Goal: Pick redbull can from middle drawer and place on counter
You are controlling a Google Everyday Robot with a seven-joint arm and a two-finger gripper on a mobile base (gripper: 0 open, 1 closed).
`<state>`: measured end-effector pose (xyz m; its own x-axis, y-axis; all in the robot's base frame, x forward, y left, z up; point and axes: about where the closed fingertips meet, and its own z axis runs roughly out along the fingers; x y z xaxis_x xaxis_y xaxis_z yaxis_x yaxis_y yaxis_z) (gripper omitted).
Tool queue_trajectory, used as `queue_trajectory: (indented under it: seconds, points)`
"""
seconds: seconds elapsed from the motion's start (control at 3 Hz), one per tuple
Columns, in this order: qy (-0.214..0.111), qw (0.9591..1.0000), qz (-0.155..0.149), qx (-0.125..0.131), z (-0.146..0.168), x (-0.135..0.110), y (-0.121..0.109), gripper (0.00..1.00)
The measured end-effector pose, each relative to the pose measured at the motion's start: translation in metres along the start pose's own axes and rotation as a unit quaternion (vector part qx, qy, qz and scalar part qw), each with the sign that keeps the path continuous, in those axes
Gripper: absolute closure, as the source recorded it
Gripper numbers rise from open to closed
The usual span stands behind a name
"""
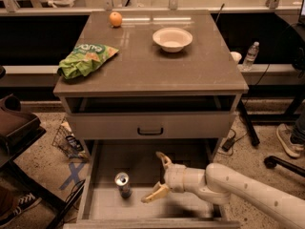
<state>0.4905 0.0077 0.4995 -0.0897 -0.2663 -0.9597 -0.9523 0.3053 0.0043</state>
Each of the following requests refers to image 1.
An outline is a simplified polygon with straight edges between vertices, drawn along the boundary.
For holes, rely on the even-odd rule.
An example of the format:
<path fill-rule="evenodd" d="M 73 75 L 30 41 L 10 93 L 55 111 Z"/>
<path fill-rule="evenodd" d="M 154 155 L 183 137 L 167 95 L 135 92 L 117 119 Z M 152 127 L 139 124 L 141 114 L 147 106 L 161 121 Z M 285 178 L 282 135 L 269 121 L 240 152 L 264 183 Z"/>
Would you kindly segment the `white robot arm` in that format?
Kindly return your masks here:
<path fill-rule="evenodd" d="M 223 205 L 234 194 L 287 229 L 305 229 L 305 201 L 301 198 L 246 177 L 219 163 L 210 163 L 205 169 L 197 169 L 173 163 L 161 152 L 156 152 L 156 156 L 165 171 L 164 183 L 158 181 L 152 191 L 141 198 L 143 203 L 164 198 L 169 192 L 187 192 L 210 203 Z"/>

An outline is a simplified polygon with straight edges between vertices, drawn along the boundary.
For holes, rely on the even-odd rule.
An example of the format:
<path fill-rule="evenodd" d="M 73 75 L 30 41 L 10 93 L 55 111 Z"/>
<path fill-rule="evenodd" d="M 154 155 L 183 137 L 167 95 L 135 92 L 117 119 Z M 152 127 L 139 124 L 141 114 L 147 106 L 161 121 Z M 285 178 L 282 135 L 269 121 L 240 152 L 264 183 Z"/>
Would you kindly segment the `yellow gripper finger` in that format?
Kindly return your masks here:
<path fill-rule="evenodd" d="M 165 170 L 167 170 L 173 164 L 171 159 L 162 152 L 156 152 L 155 154 L 161 160 Z"/>
<path fill-rule="evenodd" d="M 161 184 L 160 182 L 157 182 L 153 186 L 152 191 L 143 198 L 141 198 L 141 201 L 143 203 L 150 203 L 157 199 L 164 198 L 169 192 L 170 188 L 167 184 Z"/>

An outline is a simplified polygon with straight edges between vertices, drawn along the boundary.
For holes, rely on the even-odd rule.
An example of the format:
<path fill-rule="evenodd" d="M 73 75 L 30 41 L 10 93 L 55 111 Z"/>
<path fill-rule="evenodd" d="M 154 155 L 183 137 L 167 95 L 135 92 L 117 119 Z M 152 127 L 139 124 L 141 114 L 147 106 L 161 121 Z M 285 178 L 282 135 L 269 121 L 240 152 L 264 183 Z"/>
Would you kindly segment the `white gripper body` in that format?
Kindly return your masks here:
<path fill-rule="evenodd" d="M 184 193 L 184 174 L 187 167 L 181 164 L 169 164 L 165 168 L 164 180 L 173 193 Z"/>

